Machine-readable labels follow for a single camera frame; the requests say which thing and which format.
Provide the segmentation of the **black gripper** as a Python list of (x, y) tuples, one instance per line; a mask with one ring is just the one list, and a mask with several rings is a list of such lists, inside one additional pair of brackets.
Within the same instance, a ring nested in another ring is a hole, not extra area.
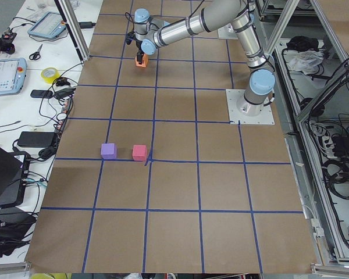
[(136, 33), (134, 31), (130, 31), (125, 35), (125, 43), (126, 45), (130, 45), (132, 42), (136, 43), (136, 47), (138, 48), (137, 54), (136, 54), (136, 62), (138, 64), (144, 63), (144, 51), (141, 48), (142, 41), (139, 40), (136, 37)]

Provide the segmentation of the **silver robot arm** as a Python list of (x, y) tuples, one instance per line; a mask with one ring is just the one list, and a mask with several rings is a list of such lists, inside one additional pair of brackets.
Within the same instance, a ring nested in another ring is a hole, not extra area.
[(275, 69), (260, 43), (249, 7), (248, 1), (213, 1), (173, 23), (155, 18), (148, 10), (139, 8), (133, 16), (125, 14), (133, 23), (133, 29), (125, 36), (125, 43), (136, 43), (136, 61), (142, 64), (145, 55), (153, 55), (161, 47), (231, 25), (250, 69), (248, 87), (239, 97), (237, 109), (246, 116), (257, 116), (268, 106), (265, 100), (273, 90), (276, 79), (273, 74)]

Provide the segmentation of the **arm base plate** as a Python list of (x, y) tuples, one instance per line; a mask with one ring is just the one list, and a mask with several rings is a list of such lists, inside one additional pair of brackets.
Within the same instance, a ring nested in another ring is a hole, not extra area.
[(244, 98), (245, 90), (226, 90), (227, 108), (230, 124), (274, 125), (271, 106), (252, 105)]
[(218, 29), (218, 38), (221, 40), (238, 40), (230, 23)]

